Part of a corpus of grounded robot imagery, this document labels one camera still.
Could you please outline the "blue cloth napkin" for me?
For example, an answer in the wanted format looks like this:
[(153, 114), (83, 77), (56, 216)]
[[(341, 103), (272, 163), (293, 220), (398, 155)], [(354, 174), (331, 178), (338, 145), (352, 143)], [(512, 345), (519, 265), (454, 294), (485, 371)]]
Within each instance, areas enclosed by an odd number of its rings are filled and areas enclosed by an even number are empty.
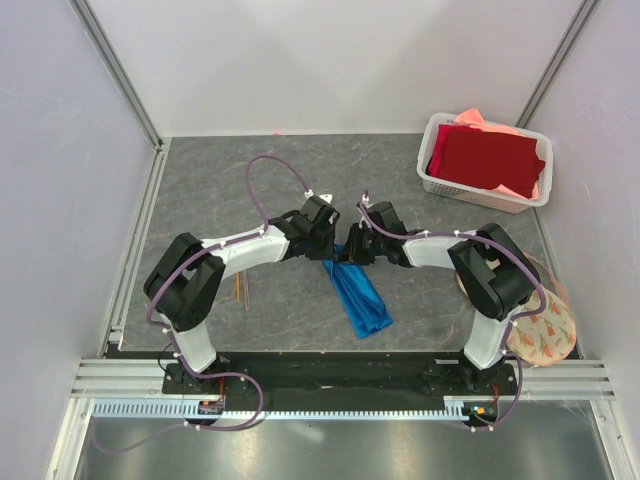
[(383, 298), (361, 266), (337, 259), (324, 260), (323, 266), (358, 339), (392, 325)]

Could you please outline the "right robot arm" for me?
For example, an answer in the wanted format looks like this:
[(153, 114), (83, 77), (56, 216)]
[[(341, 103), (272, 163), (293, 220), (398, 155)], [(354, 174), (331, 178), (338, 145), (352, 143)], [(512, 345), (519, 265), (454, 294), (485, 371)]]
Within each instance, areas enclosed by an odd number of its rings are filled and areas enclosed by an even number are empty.
[(526, 315), (524, 306), (544, 289), (535, 267), (506, 232), (495, 223), (475, 231), (415, 230), (393, 233), (373, 222), (354, 224), (337, 258), (356, 265), (384, 257), (404, 268), (437, 267), (453, 270), (475, 309), (471, 334), (463, 348), (466, 358), (458, 381), (467, 392), (483, 392), (494, 381), (492, 367), (506, 353), (514, 324)]

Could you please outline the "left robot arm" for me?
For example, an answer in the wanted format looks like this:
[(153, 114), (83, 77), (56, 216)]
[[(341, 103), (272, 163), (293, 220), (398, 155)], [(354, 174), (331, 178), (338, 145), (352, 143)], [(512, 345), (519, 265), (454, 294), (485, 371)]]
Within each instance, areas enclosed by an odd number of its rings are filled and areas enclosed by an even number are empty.
[(147, 277), (143, 291), (150, 300), (147, 315), (157, 312), (157, 322), (185, 366), (185, 382), (198, 393), (208, 393), (219, 382), (214, 364), (217, 352), (209, 339), (205, 320), (220, 284), (253, 267), (305, 256), (310, 260), (333, 258), (334, 210), (315, 218), (297, 210), (273, 218), (236, 237), (200, 240), (190, 233), (176, 237)]

